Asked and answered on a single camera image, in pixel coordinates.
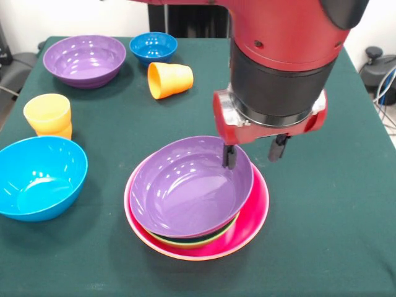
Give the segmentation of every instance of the blue bowl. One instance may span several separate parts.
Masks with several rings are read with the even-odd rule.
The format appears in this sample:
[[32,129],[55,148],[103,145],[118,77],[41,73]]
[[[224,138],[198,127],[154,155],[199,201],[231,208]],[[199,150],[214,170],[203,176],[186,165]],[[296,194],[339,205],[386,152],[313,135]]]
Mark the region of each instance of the blue bowl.
[[0,151],[0,214],[39,222],[63,213],[79,195],[88,170],[80,146],[55,136],[32,137]]
[[178,41],[166,33],[150,32],[133,38],[129,48],[144,66],[148,66],[152,62],[169,62],[178,48]]

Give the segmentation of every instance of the table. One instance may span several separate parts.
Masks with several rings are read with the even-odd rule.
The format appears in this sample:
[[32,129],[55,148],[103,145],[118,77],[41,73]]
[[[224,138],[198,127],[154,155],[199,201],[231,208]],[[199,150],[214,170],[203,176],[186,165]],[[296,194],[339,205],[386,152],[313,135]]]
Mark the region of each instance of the table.
[[194,87],[161,101],[129,50],[117,78],[96,90],[62,84],[40,58],[0,149],[34,136],[22,114],[29,99],[61,93],[88,156],[87,181],[50,222],[0,218],[0,296],[395,296],[396,151],[345,50],[326,85],[320,131],[291,139],[276,164],[267,160],[271,139],[243,146],[270,191],[267,221],[248,246],[185,262],[132,232],[123,209],[130,173],[174,140],[216,135],[212,93],[227,86],[228,53],[227,40],[179,40],[173,62],[192,67]]

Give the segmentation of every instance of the yellow cup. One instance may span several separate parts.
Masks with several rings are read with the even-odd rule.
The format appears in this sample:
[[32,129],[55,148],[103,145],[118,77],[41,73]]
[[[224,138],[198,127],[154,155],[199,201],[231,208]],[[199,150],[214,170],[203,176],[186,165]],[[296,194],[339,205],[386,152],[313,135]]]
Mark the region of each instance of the yellow cup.
[[151,95],[162,99],[192,88],[194,76],[190,67],[179,64],[151,63],[147,78]]
[[45,134],[45,133],[40,133],[40,132],[36,132],[37,136],[60,136],[63,138],[67,138],[67,139],[72,139],[72,123],[70,122],[70,124],[62,131],[56,132],[56,133],[49,133],[49,134]]
[[71,139],[70,101],[60,94],[44,94],[31,99],[24,116],[38,136],[54,135]]

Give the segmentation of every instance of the stacked yellow cups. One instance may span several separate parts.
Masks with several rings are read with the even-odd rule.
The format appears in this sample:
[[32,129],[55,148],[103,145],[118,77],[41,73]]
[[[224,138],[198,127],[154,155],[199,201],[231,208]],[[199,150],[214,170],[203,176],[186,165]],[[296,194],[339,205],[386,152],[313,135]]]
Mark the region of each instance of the stacked yellow cups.
[[31,99],[24,116],[38,136],[72,138],[70,101],[60,94],[44,94]]

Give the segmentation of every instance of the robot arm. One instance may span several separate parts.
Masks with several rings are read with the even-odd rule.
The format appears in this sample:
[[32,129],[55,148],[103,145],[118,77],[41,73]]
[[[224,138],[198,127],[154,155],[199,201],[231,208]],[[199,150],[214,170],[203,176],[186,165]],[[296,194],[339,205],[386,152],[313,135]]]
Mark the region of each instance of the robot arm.
[[216,4],[233,21],[231,79],[213,96],[223,166],[233,167],[233,145],[277,136],[269,158],[287,140],[319,129],[325,120],[324,85],[368,0],[141,0],[150,4]]

